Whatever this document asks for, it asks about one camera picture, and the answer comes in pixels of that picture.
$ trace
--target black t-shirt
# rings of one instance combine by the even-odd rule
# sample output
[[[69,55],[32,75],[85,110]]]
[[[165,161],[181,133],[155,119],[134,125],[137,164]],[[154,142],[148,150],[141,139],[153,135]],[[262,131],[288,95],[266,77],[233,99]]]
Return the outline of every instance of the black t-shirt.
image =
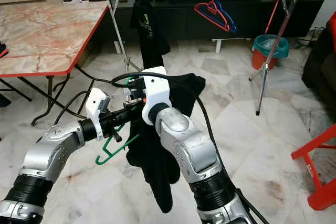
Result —
[[[147,0],[135,0],[130,28],[138,30],[144,69],[163,66],[162,55],[170,52],[170,46]]]
[[[205,79],[193,73],[172,78],[187,86],[196,95],[199,95],[205,87]],[[195,98],[174,82],[168,82],[172,106],[182,114],[190,116]],[[173,206],[170,184],[180,178],[179,165],[174,156],[162,147],[155,126],[147,125],[141,117],[131,121],[130,136],[127,141],[137,134],[139,137],[129,145],[126,158],[130,165],[142,169],[145,181],[150,184],[160,209],[164,213],[169,212]]]

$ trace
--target marble floor tile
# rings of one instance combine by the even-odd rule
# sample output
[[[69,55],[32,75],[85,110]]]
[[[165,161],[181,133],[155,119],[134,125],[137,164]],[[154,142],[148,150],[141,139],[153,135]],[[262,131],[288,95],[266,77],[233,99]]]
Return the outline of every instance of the marble floor tile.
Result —
[[[167,74],[195,73],[206,79],[200,98],[207,109],[215,140],[228,173],[237,187],[265,215],[270,223],[327,223],[336,218],[335,206],[314,211],[307,197],[314,191],[306,166],[300,158],[293,161],[290,153],[319,135],[335,123],[327,106],[321,103],[301,81],[302,67],[309,50],[291,49],[288,59],[279,61],[269,72],[260,116],[255,116],[261,76],[253,81],[248,77],[255,70],[251,66],[251,42],[224,40],[219,54],[215,43],[205,40],[173,41],[171,52],[163,56]],[[142,67],[137,43],[127,43],[127,54]],[[95,48],[85,65],[85,71],[97,78],[112,79],[124,73],[123,56],[115,53],[113,43]],[[55,83],[64,77],[55,77]],[[29,77],[47,91],[47,80]],[[5,93],[12,101],[0,108],[0,199],[3,199],[17,176],[25,153],[37,139],[53,125],[60,108],[31,127],[34,117],[46,109],[47,100],[18,79],[7,79],[27,93],[28,102],[13,92]],[[74,94],[87,88],[90,80],[73,70],[70,80],[59,98],[67,103]],[[122,108],[125,95],[108,83],[96,82],[112,96],[109,109]],[[71,106],[76,109],[81,100]],[[195,104],[191,118],[206,131],[203,114]],[[76,120],[65,113],[61,122]],[[125,141],[129,123],[120,131]],[[45,205],[42,224],[108,224],[108,223],[201,223],[196,204],[183,177],[171,186],[173,209],[161,213],[142,171],[128,164],[121,151],[105,165],[98,166],[98,155],[104,142],[91,141],[68,159],[54,184]],[[111,141],[108,149],[116,150],[120,143]],[[336,177],[334,157],[328,153],[311,155],[318,170]]]

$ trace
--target folding table leg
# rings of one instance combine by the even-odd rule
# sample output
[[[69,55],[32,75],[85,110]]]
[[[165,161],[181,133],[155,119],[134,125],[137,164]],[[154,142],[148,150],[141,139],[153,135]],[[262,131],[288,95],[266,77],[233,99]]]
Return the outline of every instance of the folding table leg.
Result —
[[[51,95],[48,95],[46,92],[44,92],[43,90],[41,90],[39,87],[37,87],[36,85],[32,84],[30,81],[28,81],[26,78],[24,77],[18,77],[18,79],[20,79],[21,81],[23,81],[25,84],[27,84],[28,86],[30,86],[31,88],[33,88],[34,90],[36,90],[37,92],[39,92],[41,95],[43,95],[44,97],[50,99],[54,104],[56,104],[57,106],[59,106],[60,108],[64,109],[64,105],[61,104],[59,101],[56,100],[56,98],[59,96],[61,90],[63,88],[60,89],[60,91],[58,91],[57,95],[55,96],[55,98],[53,98]],[[81,119],[86,119],[85,116],[76,114],[74,111],[70,110],[70,109],[66,109],[66,112],[70,113],[73,116],[76,116],[78,118]]]
[[[52,97],[53,95],[53,85],[52,85],[52,79],[54,78],[54,76],[47,76],[47,79],[48,79],[48,95],[50,97]],[[55,85],[54,89],[58,86],[58,85],[61,85],[61,88],[58,90],[57,94],[55,95],[55,100],[57,100],[57,98],[59,97],[59,95],[61,94],[63,88],[65,87],[65,85],[67,84],[68,80],[70,78],[70,74],[67,74],[67,77],[64,81],[58,83]],[[47,114],[49,114],[51,108],[54,106],[54,102],[53,100],[51,100],[50,98],[48,98],[48,107],[47,107],[47,111],[45,113],[43,113],[42,115],[39,115],[38,117],[34,118],[33,121],[32,121],[32,126],[34,126],[36,124],[36,121],[45,117]]]
[[[53,85],[52,85],[52,79],[53,79],[54,76],[47,76],[47,79],[48,79],[48,95],[52,96],[52,88],[53,88]],[[31,125],[34,126],[36,124],[36,121],[45,117],[47,114],[49,114],[51,108],[53,107],[53,102],[51,99],[48,98],[48,107],[47,107],[47,111],[45,113],[43,113],[42,115],[39,115],[37,117],[35,117],[33,120],[32,120],[32,123]]]
[[[6,85],[7,87],[10,88],[10,90],[15,91],[16,93],[18,93],[19,95],[21,95],[23,98],[27,99],[29,102],[32,101],[31,98],[29,98],[28,96],[26,96],[25,94],[23,94],[21,91],[19,91],[18,89],[14,88],[12,85],[10,85],[7,81],[4,81],[3,79],[0,78],[0,82],[2,82],[4,85]]]

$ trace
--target marble table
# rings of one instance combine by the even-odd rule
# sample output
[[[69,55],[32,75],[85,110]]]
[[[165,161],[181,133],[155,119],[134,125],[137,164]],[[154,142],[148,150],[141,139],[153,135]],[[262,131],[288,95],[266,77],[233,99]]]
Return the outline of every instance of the marble table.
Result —
[[[9,50],[0,58],[0,78],[18,77],[48,98],[47,112],[36,117],[32,125],[54,104],[64,108],[57,98],[107,10],[106,2],[0,9],[0,41]],[[60,86],[53,98],[52,78],[59,75],[67,77],[54,87]],[[29,76],[47,77],[48,93],[25,78]]]

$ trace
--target red bucket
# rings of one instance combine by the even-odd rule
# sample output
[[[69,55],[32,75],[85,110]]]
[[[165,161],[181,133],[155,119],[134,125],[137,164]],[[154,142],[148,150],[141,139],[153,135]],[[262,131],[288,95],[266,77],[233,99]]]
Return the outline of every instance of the red bucket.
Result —
[[[266,60],[266,57],[258,49],[254,49],[252,66],[255,69],[259,69],[263,65],[265,60]],[[272,69],[275,63],[277,63],[277,60],[278,59],[275,59],[275,58],[271,59],[271,62],[268,64],[268,69]]]

